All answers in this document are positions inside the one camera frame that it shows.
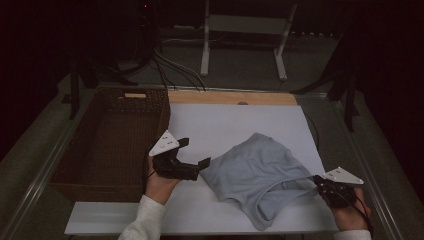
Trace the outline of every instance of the white table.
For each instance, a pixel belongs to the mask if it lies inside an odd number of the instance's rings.
[[[206,157],[216,158],[254,132],[260,132],[289,148],[312,174],[324,173],[300,106],[172,104],[169,130],[177,139],[190,138],[190,144],[179,151],[178,158],[182,162],[197,164]],[[137,206],[137,203],[77,202],[65,234],[119,234],[135,219]],[[294,200],[282,209],[270,228],[259,232],[238,204],[219,202],[200,176],[198,181],[180,183],[167,208],[162,226],[164,235],[337,230],[330,210],[316,196]]]

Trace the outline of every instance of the brown basket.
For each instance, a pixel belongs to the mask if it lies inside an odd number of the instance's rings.
[[[146,150],[169,116],[166,90],[97,89],[50,186],[72,201],[138,202]]]

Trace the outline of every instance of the folded garment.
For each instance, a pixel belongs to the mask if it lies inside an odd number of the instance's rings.
[[[311,173],[290,150],[259,133],[212,160],[200,174],[220,201],[240,202],[260,231],[293,199],[317,194]]]

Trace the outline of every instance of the white sleeve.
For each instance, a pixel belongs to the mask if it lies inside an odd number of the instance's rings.
[[[165,206],[143,195],[137,218],[124,229],[118,240],[159,239],[165,210]]]
[[[371,240],[371,234],[367,230],[351,230],[334,234],[334,240]]]

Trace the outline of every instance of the white metal bar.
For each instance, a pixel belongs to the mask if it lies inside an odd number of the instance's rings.
[[[282,34],[280,46],[274,50],[274,57],[275,57],[275,63],[277,64],[278,77],[281,80],[287,80],[287,73],[286,73],[286,68],[284,67],[282,54],[283,54],[283,50],[286,45],[287,39],[289,38],[290,28],[293,22],[296,8],[297,8],[297,4],[293,4],[290,10],[290,16],[287,19],[287,23]]]
[[[201,76],[207,76],[209,72],[209,0],[206,0],[205,6],[205,39],[203,43],[202,64],[200,66]]]

